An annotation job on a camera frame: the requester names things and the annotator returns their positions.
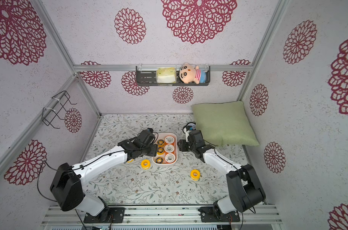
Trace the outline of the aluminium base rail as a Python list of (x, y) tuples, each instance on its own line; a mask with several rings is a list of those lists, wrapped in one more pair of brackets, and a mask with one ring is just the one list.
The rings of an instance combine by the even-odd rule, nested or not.
[(111, 206), (114, 224), (123, 225), (276, 225), (282, 224), (274, 205), (256, 205), (244, 213), (226, 214), (217, 220), (212, 205)]

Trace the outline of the black round alarm clock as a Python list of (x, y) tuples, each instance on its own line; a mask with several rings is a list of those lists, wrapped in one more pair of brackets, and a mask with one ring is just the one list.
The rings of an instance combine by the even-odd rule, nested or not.
[(182, 128), (182, 132), (183, 133), (191, 132), (191, 131), (194, 131), (194, 130), (196, 130), (195, 122), (189, 122)]

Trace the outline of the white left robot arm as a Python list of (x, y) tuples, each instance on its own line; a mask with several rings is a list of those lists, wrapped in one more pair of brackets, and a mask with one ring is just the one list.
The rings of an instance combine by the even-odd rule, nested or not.
[(82, 163), (64, 163), (56, 169), (50, 191), (64, 212), (76, 210), (85, 212), (93, 222), (112, 222), (114, 212), (101, 198), (83, 189), (101, 173), (127, 161), (142, 156), (154, 157), (158, 146), (155, 144), (153, 129), (147, 128), (138, 136), (119, 142), (112, 149)]

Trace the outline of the cartoon boy plush doll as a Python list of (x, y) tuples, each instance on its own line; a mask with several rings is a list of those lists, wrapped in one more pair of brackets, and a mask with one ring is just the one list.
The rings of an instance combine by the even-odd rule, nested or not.
[(199, 66), (192, 66), (185, 63), (179, 71), (179, 79), (185, 84), (189, 83), (205, 83), (207, 80), (207, 74), (205, 70), (201, 70)]

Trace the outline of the black yellow small tape roll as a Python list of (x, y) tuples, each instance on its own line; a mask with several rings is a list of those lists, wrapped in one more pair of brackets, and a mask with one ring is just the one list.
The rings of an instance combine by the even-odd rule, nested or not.
[(164, 140), (158, 140), (157, 141), (158, 147), (164, 147), (165, 146), (165, 141)]

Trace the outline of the black wall shelf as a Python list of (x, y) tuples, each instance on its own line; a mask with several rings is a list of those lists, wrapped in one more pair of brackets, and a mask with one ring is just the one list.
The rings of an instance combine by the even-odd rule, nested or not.
[(200, 66), (199, 70), (203, 71), (206, 74), (205, 81), (203, 83), (196, 84), (192, 83), (183, 83), (179, 76), (180, 68), (176, 66), (175, 73), (164, 74), (161, 77), (157, 77), (159, 69), (168, 69), (169, 66), (161, 67), (142, 67), (136, 66), (136, 82), (139, 86), (208, 86), (210, 83), (210, 66)]

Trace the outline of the yellow-green sponge pack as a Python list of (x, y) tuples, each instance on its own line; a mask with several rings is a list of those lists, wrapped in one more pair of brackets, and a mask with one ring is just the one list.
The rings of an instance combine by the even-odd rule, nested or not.
[(176, 68), (160, 68), (156, 71), (158, 84), (176, 83)]

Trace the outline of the orange white tape roll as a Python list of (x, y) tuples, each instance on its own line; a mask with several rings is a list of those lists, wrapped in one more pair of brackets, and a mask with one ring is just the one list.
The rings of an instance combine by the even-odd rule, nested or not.
[(174, 144), (176, 141), (176, 138), (172, 135), (168, 135), (164, 138), (164, 141), (166, 144)]
[(175, 146), (174, 146), (173, 144), (166, 144), (166, 145), (164, 146), (164, 151), (165, 151), (166, 153), (172, 153), (172, 154), (174, 154), (175, 150), (176, 150), (176, 148), (175, 148)]
[(168, 153), (165, 155), (165, 163), (172, 164), (176, 161), (176, 155), (173, 153)]

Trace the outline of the green square pillow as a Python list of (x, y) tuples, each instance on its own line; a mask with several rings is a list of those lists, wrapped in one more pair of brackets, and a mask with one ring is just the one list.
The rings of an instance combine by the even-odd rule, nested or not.
[(258, 146), (241, 101), (191, 106), (196, 129), (212, 144)]

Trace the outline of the white plastic storage box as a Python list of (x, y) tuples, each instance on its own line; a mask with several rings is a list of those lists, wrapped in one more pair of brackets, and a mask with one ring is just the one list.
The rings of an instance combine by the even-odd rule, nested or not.
[[(156, 156), (152, 157), (153, 164), (156, 165), (156, 166), (162, 166), (162, 167), (164, 167), (164, 166), (173, 166), (173, 165), (176, 164), (176, 162), (177, 162), (177, 160), (178, 160), (177, 136), (176, 136), (174, 133), (168, 133), (168, 132), (166, 132), (166, 133), (165, 133), (165, 132), (158, 133), (158, 134), (157, 134), (157, 140), (155, 141), (155, 144), (157, 144), (157, 141), (158, 141), (158, 140), (164, 140), (164, 138), (165, 138), (166, 136), (168, 136), (168, 135), (172, 135), (172, 136), (174, 136), (174, 137), (176, 138), (176, 141), (175, 141), (175, 143), (173, 144), (173, 145), (175, 146), (175, 148), (176, 148), (176, 150), (175, 150), (175, 152), (174, 152), (174, 154), (176, 155), (176, 161), (175, 161), (174, 163), (172, 163), (172, 164), (167, 164), (167, 163), (165, 163), (165, 155), (166, 155), (167, 153), (164, 152), (163, 155), (157, 155), (157, 154), (156, 154)], [(155, 159), (156, 159), (157, 157), (162, 157), (162, 158), (164, 159), (164, 162), (163, 162), (162, 164), (157, 164), (157, 163), (155, 162)]]

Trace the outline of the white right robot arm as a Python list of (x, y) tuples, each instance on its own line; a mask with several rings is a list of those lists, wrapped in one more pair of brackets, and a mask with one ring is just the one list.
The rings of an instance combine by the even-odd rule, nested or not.
[(240, 165), (221, 155), (216, 147), (203, 139), (200, 130), (185, 128), (185, 139), (178, 142), (181, 152), (192, 152), (203, 163), (226, 176), (228, 195), (213, 203), (212, 209), (200, 208), (203, 222), (240, 221), (239, 214), (266, 199), (265, 191), (255, 169)]

